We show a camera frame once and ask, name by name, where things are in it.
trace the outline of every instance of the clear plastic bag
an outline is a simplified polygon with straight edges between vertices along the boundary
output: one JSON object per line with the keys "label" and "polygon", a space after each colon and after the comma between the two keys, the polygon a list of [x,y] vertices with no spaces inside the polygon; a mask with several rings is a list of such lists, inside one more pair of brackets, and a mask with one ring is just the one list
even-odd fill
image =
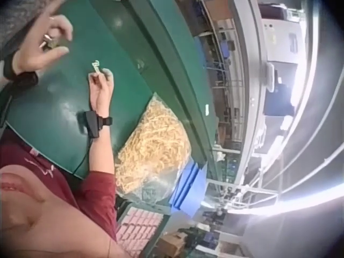
{"label": "clear plastic bag", "polygon": [[150,204],[165,199],[173,192],[190,155],[183,124],[154,94],[118,154],[117,193]]}

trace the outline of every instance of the red shirt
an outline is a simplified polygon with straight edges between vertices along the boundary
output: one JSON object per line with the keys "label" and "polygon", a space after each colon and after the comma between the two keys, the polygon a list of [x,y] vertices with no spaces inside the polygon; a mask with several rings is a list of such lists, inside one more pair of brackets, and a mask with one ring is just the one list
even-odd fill
{"label": "red shirt", "polygon": [[6,129],[0,140],[0,168],[12,164],[28,168],[53,194],[82,211],[116,240],[116,184],[113,175],[91,171],[79,191],[73,194],[57,167],[41,155],[34,154],[31,147]]}

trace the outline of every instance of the green workbench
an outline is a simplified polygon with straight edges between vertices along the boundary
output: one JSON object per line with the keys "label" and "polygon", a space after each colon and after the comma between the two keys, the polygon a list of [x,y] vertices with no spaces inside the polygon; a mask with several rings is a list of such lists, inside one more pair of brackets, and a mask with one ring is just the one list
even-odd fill
{"label": "green workbench", "polygon": [[174,0],[73,0],[60,12],[74,25],[70,53],[13,101],[8,125],[52,162],[84,178],[88,137],[81,114],[89,110],[87,73],[99,60],[116,81],[110,111],[115,153],[157,92],[186,128],[192,157],[201,165],[208,161],[215,172],[212,92]]}

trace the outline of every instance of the hand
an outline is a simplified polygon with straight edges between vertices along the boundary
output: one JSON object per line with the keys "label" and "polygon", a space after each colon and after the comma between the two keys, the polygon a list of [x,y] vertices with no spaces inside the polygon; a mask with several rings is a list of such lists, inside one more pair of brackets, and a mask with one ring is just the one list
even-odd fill
{"label": "hand", "polygon": [[12,67],[16,74],[43,69],[69,53],[69,49],[63,46],[47,52],[43,52],[39,47],[45,34],[52,38],[63,35],[67,40],[72,40],[73,26],[70,21],[63,15],[52,17],[63,2],[64,0],[52,1],[29,30],[23,44],[13,57]]}
{"label": "hand", "polygon": [[108,69],[102,69],[103,73],[91,73],[88,75],[90,85],[91,108],[101,117],[108,117],[111,97],[113,93],[113,75]]}

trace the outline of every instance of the worker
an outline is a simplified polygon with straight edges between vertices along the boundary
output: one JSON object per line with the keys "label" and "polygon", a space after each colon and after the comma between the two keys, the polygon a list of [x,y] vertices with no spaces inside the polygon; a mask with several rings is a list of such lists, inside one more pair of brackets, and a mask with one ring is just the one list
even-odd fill
{"label": "worker", "polygon": [[[10,73],[19,76],[45,69],[68,54],[62,46],[47,52],[40,48],[46,34],[72,40],[69,20],[53,16],[62,2],[52,1],[35,21],[11,58]],[[2,61],[1,73],[6,74],[4,66]],[[1,73],[4,85],[8,78]],[[89,74],[88,81],[92,110],[109,117],[112,73],[103,69]],[[1,241],[11,257],[130,257],[116,243],[114,174],[109,126],[104,125],[93,140],[89,175],[75,193],[61,169],[6,129],[0,140]]]}

